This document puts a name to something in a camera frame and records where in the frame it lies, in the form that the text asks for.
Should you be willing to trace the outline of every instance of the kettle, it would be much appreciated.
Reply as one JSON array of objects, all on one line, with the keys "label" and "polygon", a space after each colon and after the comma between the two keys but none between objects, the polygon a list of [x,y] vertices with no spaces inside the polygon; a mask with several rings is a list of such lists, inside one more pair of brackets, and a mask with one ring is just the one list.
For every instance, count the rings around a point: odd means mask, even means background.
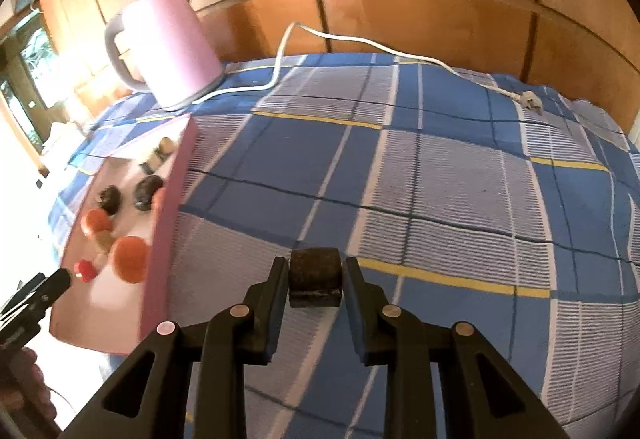
[{"label": "kettle", "polygon": [[[115,37],[121,31],[127,33],[144,81],[131,76],[120,59]],[[177,111],[211,92],[224,77],[188,0],[134,0],[108,22],[104,41],[111,65],[124,84],[152,92],[167,111]]]}]

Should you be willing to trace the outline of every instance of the thin wire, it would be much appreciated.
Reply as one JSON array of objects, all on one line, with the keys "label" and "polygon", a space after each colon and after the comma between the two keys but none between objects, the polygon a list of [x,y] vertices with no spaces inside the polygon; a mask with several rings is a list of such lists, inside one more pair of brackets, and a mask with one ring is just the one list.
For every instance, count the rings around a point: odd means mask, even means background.
[{"label": "thin wire", "polygon": [[[289,24],[287,26],[287,29],[284,32],[284,35],[282,36],[282,39],[280,41],[280,45],[278,45],[278,51],[276,52],[276,57],[275,60],[273,62],[273,75],[271,75],[271,79],[263,84],[263,85],[252,85],[252,86],[243,86],[243,87],[231,87],[228,89],[220,89],[217,91],[212,91],[207,95],[204,95],[202,98],[198,98],[197,100],[193,100],[193,103],[195,105],[200,104],[206,100],[208,100],[209,98],[213,97],[213,96],[218,96],[220,94],[223,93],[238,93],[238,92],[245,92],[245,91],[263,91],[265,89],[270,89],[271,87],[273,87],[276,82],[278,81],[278,76],[280,76],[280,67],[282,64],[282,57],[284,55],[284,50],[287,47],[287,42],[289,41],[289,37],[291,36],[291,31],[293,31],[293,29],[299,26],[300,28],[304,29],[305,31],[308,31],[311,34],[314,34],[316,36],[320,36],[322,38],[329,38],[331,40],[344,40],[347,42],[362,42],[363,44],[369,44],[373,47],[376,47],[382,51],[385,51],[387,53],[396,55],[396,56],[401,56],[403,58],[409,58],[411,60],[418,60],[418,61],[422,61],[422,62],[428,62],[428,63],[432,63],[432,64],[436,64],[439,65],[441,67],[444,67],[447,71],[449,71],[452,74],[455,74],[456,76],[463,78],[465,80],[469,80],[468,78],[462,76],[460,73],[458,73],[455,69],[453,69],[452,67],[449,67],[446,63],[444,63],[443,61],[438,60],[437,58],[431,58],[429,56],[421,56],[421,55],[417,55],[417,54],[410,54],[410,53],[403,53],[402,51],[396,51],[395,49],[391,49],[390,47],[387,47],[386,45],[382,45],[379,44],[378,42],[374,42],[373,40],[369,40],[368,38],[360,38],[359,36],[345,36],[345,35],[340,35],[340,34],[330,34],[330,33],[325,33],[322,31],[317,31],[313,28],[310,28],[309,26],[305,26],[304,24],[300,24],[299,22],[292,22],[291,24]],[[516,93],[512,93],[509,91],[505,91],[504,89],[500,89],[500,87],[493,87],[493,86],[483,86],[485,89],[489,89],[492,91],[495,91],[497,93],[500,93],[501,95],[507,96],[509,98],[511,98],[514,101],[520,101],[520,95],[516,94]]]},{"label": "thin wire", "polygon": [[45,385],[45,387],[46,387],[46,389],[47,389],[47,390],[50,390],[51,392],[53,392],[53,393],[55,393],[55,394],[59,395],[62,399],[64,399],[64,400],[65,400],[65,403],[67,403],[67,404],[69,405],[69,408],[71,409],[71,412],[73,412],[73,413],[74,413],[74,415],[78,415],[78,412],[76,412],[76,409],[74,408],[74,406],[73,406],[71,403],[69,403],[69,400],[68,400],[65,396],[63,396],[62,394],[60,394],[56,389],[52,389],[52,388],[51,388],[50,386],[48,386],[48,385]]}]

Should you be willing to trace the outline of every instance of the gray handle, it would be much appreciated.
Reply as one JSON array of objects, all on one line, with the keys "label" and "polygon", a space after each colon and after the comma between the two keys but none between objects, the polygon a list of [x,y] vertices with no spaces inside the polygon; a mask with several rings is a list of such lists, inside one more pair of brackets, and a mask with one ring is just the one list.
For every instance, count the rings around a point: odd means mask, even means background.
[{"label": "gray handle", "polygon": [[133,91],[148,91],[149,86],[146,82],[136,80],[125,63],[120,59],[120,52],[116,46],[116,35],[124,31],[124,24],[122,23],[122,15],[118,13],[107,24],[104,29],[104,45],[107,49],[107,56],[111,62],[111,65],[116,71],[116,74],[120,77],[120,80]]}]

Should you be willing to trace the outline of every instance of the red ball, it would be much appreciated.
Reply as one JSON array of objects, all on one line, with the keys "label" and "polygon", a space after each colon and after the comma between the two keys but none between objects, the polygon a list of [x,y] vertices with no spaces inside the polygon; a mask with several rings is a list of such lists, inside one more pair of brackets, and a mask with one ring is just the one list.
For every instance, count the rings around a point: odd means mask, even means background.
[{"label": "red ball", "polygon": [[74,273],[83,282],[91,282],[96,276],[98,271],[95,269],[94,263],[91,260],[78,260],[74,264]]}]

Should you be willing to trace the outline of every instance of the tablecloth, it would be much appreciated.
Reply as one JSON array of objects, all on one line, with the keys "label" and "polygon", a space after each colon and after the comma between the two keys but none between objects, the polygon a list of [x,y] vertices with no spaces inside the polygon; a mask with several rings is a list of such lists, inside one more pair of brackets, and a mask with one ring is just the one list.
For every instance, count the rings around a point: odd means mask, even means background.
[{"label": "tablecloth", "polygon": [[[461,78],[386,54],[284,64],[270,90],[185,109],[200,133],[171,318],[207,321],[274,256],[337,247],[423,321],[474,323],[571,437],[604,437],[640,383],[640,155],[620,127],[503,74]],[[221,87],[272,71],[273,60],[231,64]],[[485,88],[496,84],[533,90],[545,112]],[[102,159],[181,112],[136,93],[100,116],[49,214],[56,258]],[[249,437],[380,437],[385,378],[358,362],[344,306],[287,307],[272,364],[246,368]]]}]

